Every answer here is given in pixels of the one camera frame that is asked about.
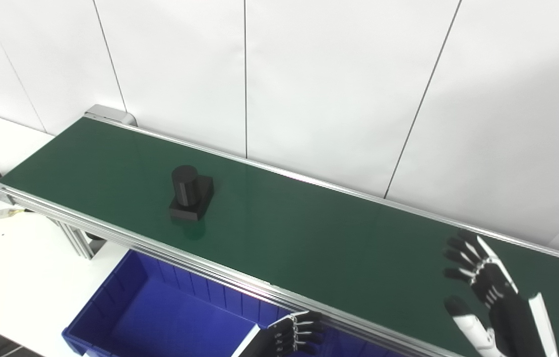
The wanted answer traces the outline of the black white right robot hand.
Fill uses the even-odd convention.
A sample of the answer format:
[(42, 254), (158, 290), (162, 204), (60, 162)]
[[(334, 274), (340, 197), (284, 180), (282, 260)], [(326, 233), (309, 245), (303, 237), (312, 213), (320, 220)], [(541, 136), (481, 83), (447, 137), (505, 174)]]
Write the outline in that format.
[(458, 296), (444, 299), (444, 307), (463, 336), (482, 357), (557, 357), (556, 337), (543, 295), (525, 298), (484, 238), (460, 229), (447, 240), (444, 256), (458, 267), (444, 276), (464, 282), (488, 310), (486, 327)]

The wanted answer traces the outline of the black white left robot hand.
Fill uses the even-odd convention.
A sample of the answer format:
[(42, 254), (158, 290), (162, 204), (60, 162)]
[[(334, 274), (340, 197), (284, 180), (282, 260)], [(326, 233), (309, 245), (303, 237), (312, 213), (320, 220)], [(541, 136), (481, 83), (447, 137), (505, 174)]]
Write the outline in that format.
[(318, 354), (324, 343), (323, 315), (313, 310), (293, 312), (267, 327), (254, 325), (232, 357), (290, 357)]

